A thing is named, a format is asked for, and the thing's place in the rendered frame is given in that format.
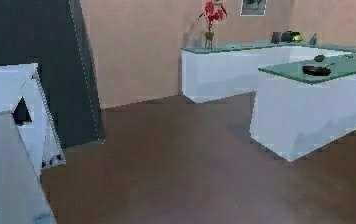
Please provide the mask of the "framed picture on wall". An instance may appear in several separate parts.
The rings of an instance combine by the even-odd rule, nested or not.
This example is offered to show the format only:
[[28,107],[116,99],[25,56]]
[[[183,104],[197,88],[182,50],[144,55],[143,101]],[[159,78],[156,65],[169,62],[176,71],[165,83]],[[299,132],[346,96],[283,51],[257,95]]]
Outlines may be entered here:
[[241,16],[264,16],[267,0],[242,0]]

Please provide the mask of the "white island with teal top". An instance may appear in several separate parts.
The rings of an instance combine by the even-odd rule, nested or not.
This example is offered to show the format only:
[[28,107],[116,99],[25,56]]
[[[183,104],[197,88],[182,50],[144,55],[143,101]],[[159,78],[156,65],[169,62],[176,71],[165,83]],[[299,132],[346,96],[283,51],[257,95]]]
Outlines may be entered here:
[[356,56],[332,56],[324,77],[305,75],[311,60],[260,69],[252,139],[288,161],[356,131]]

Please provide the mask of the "grey-white cabinet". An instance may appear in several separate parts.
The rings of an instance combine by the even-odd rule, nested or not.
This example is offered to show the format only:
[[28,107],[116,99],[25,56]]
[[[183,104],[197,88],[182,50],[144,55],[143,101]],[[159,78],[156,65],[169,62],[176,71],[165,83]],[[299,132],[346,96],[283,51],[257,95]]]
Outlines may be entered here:
[[9,112],[0,113],[0,224],[57,224]]

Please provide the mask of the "black frying pan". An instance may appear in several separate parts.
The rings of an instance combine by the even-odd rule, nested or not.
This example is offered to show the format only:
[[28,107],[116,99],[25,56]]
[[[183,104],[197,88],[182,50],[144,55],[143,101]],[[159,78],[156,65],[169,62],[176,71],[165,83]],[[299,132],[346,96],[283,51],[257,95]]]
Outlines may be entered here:
[[302,72],[311,76],[329,76],[331,74],[330,64],[326,66],[304,65]]

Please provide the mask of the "white counter with teal top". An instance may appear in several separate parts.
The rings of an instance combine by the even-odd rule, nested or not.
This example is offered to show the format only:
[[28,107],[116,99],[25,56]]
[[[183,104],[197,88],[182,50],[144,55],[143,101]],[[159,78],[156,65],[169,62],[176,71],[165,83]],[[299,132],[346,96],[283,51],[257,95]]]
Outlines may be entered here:
[[267,42],[227,44],[211,50],[182,48],[181,90],[195,103],[204,103],[255,91],[261,67],[353,52],[354,48],[339,45]]

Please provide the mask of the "red flower plant in vase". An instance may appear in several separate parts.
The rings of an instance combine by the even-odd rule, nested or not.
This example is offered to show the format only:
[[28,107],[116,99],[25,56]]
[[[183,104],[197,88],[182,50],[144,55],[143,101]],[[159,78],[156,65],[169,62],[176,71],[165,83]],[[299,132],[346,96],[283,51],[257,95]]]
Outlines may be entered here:
[[228,16],[227,10],[223,5],[223,0],[207,0],[204,6],[204,11],[198,16],[199,19],[205,18],[207,31],[205,36],[205,48],[211,50],[213,48],[214,32],[212,31],[215,22],[223,21]]

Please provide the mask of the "dark grey refrigerator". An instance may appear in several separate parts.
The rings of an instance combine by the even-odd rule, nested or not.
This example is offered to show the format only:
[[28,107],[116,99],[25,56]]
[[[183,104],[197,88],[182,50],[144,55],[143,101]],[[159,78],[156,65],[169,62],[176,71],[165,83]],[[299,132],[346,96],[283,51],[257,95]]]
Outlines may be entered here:
[[0,65],[39,65],[64,148],[105,137],[81,1],[0,0]]

